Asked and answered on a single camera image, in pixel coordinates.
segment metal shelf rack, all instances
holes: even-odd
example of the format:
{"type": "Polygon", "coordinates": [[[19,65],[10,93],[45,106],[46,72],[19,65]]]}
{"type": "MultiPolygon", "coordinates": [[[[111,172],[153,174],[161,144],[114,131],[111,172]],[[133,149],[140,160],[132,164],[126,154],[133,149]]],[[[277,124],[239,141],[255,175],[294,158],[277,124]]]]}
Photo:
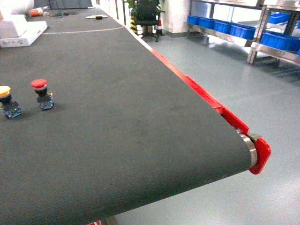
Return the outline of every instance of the metal shelf rack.
{"type": "Polygon", "coordinates": [[[266,45],[260,44],[263,32],[266,29],[271,11],[290,13],[290,20],[286,25],[284,34],[291,35],[300,16],[300,0],[265,0],[260,16],[260,23],[254,34],[251,51],[248,55],[248,63],[254,64],[256,61],[269,60],[275,58],[277,65],[280,60],[285,60],[300,65],[300,56],[292,52],[282,51],[266,45]],[[257,58],[257,53],[262,52],[271,57],[257,58]]]}
{"type": "Polygon", "coordinates": [[[300,0],[190,0],[190,15],[192,12],[193,1],[211,4],[209,18],[213,17],[214,6],[216,4],[249,9],[261,9],[262,12],[253,40],[245,40],[240,37],[234,37],[229,34],[203,28],[198,25],[185,23],[185,26],[187,26],[187,37],[189,37],[190,31],[194,30],[202,34],[218,37],[231,43],[239,44],[245,47],[251,47],[251,51],[247,59],[247,62],[250,64],[254,64],[256,61],[276,59],[277,65],[279,65],[280,60],[285,60],[290,63],[300,65],[300,56],[298,56],[296,52],[287,52],[260,44],[263,32],[267,28],[269,17],[272,11],[291,14],[287,25],[285,27],[281,26],[280,28],[281,30],[284,30],[285,35],[289,36],[293,33],[300,16],[300,0]],[[262,52],[269,56],[258,58],[258,52],[262,52]]]}
{"type": "Polygon", "coordinates": [[[252,40],[247,40],[247,39],[243,39],[240,37],[236,37],[236,36],[232,36],[230,34],[225,34],[222,32],[218,32],[216,30],[212,30],[212,29],[208,29],[205,27],[200,27],[198,25],[194,25],[194,24],[190,24],[190,23],[184,23],[185,26],[187,26],[189,29],[195,30],[197,32],[200,32],[202,34],[206,34],[206,35],[212,35],[215,37],[218,37],[220,39],[223,39],[225,41],[231,42],[231,43],[235,43],[244,47],[250,47],[252,44],[252,40]]]}

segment yellow mushroom button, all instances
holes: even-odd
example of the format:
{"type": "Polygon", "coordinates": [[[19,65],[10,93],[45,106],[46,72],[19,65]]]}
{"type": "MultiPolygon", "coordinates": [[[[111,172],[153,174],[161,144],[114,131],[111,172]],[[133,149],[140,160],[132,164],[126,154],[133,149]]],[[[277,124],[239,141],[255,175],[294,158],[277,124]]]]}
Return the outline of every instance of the yellow mushroom button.
{"type": "Polygon", "coordinates": [[[9,91],[10,91],[10,87],[8,87],[8,86],[0,86],[0,97],[8,95],[9,91]]]}

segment blue plastic bin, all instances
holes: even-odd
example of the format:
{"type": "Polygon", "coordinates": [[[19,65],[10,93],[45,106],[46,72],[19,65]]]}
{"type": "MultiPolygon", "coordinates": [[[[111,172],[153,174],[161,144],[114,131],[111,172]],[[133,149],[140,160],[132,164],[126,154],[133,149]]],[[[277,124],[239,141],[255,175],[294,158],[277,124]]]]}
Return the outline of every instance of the blue plastic bin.
{"type": "Polygon", "coordinates": [[[198,25],[199,24],[199,17],[198,16],[187,16],[187,22],[190,24],[198,25]]]}
{"type": "Polygon", "coordinates": [[[231,30],[231,24],[232,23],[226,21],[215,21],[214,30],[229,34],[231,30]]]}
{"type": "Polygon", "coordinates": [[[286,36],[275,32],[264,32],[261,44],[285,51],[298,51],[300,49],[299,37],[286,36]]]}
{"type": "Polygon", "coordinates": [[[200,27],[205,27],[205,28],[208,28],[208,29],[214,29],[215,20],[199,17],[199,26],[200,27]]]}
{"type": "Polygon", "coordinates": [[[254,37],[255,28],[250,26],[245,26],[242,24],[232,24],[230,35],[252,40],[254,37]]]}
{"type": "Polygon", "coordinates": [[[269,17],[269,23],[283,23],[286,22],[290,19],[290,14],[285,14],[285,13],[276,13],[272,14],[269,17]]]}

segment red end cap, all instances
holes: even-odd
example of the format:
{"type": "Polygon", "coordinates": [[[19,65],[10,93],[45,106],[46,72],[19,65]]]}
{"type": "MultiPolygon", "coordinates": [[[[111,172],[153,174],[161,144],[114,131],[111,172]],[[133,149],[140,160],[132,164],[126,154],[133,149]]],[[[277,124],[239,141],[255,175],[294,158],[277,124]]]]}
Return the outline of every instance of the red end cap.
{"type": "Polygon", "coordinates": [[[45,79],[37,79],[30,83],[33,88],[42,88],[47,84],[47,80],[45,79]]]}
{"type": "Polygon", "coordinates": [[[254,146],[257,151],[257,162],[249,169],[249,171],[253,174],[259,174],[271,155],[271,148],[262,137],[256,140],[254,146]]]}

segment red mushroom button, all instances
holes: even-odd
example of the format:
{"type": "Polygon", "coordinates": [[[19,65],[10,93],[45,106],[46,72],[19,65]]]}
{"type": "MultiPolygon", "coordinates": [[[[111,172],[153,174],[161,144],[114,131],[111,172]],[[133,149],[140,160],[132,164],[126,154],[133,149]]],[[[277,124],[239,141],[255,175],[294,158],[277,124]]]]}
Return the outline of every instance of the red mushroom button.
{"type": "Polygon", "coordinates": [[[30,83],[31,87],[39,89],[43,88],[47,84],[47,80],[45,79],[37,79],[30,83]]]}

